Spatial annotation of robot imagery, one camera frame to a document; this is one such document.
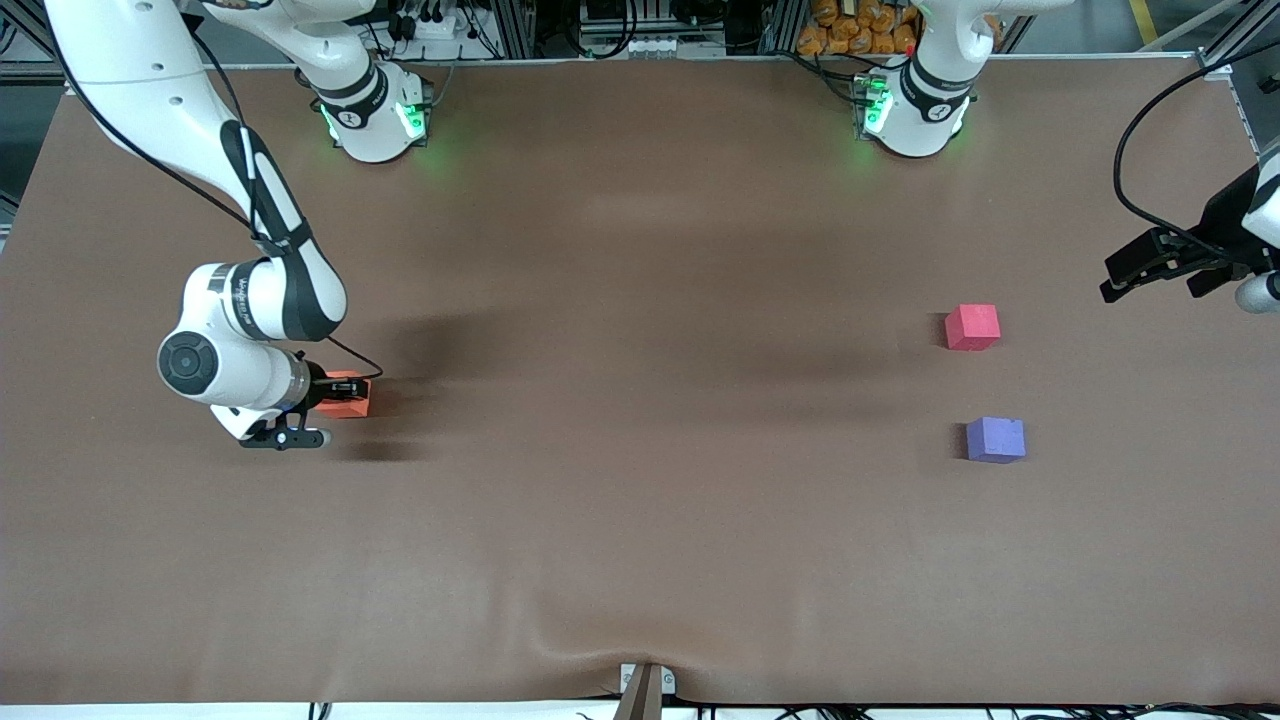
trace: table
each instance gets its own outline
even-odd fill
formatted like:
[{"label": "table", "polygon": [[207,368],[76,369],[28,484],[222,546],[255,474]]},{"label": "table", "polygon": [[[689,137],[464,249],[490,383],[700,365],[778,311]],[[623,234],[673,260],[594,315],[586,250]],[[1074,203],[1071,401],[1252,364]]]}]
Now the table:
[{"label": "table", "polygon": [[[635,660],[700,701],[1275,701],[1276,320],[1097,293],[1146,229],[1114,142],[1192,68],[995,61],[910,161],[783,61],[467,67],[379,167],[236,73],[388,373],[288,454],[154,369],[251,245],[64,100],[0,258],[0,701],[576,697]],[[1197,83],[1126,182],[1190,223],[1251,161]],[[957,302],[1005,338],[945,350]],[[960,459],[980,415],[1028,460]]]}]

